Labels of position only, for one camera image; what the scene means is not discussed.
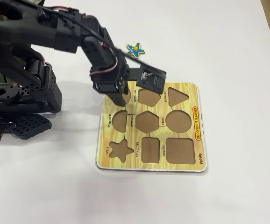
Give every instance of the square cutout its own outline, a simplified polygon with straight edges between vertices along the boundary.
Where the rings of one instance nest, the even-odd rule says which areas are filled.
[[[195,164],[193,140],[187,138],[166,139],[166,160],[175,164]]]

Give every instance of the semicircle cutout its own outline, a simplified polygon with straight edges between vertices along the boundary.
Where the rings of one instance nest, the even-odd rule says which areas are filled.
[[[127,111],[118,111],[113,115],[112,126],[118,132],[125,133],[127,126]]]

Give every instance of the hexagon cutout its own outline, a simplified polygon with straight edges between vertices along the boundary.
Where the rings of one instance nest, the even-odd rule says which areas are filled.
[[[135,118],[135,127],[148,134],[159,128],[159,117],[152,112],[145,111]]]

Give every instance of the white table surface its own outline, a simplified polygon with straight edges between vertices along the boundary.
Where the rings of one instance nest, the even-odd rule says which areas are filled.
[[[199,87],[202,174],[114,172],[95,165],[102,96],[90,63],[34,47],[63,94],[52,129],[0,144],[0,224],[270,223],[270,31],[260,0],[47,0],[99,19],[117,47],[167,81]]]

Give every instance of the triangle cutout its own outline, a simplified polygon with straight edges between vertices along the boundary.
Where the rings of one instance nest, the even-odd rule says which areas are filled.
[[[169,106],[175,106],[179,103],[182,103],[185,100],[188,100],[189,96],[178,91],[175,90],[171,87],[168,88],[168,105]]]

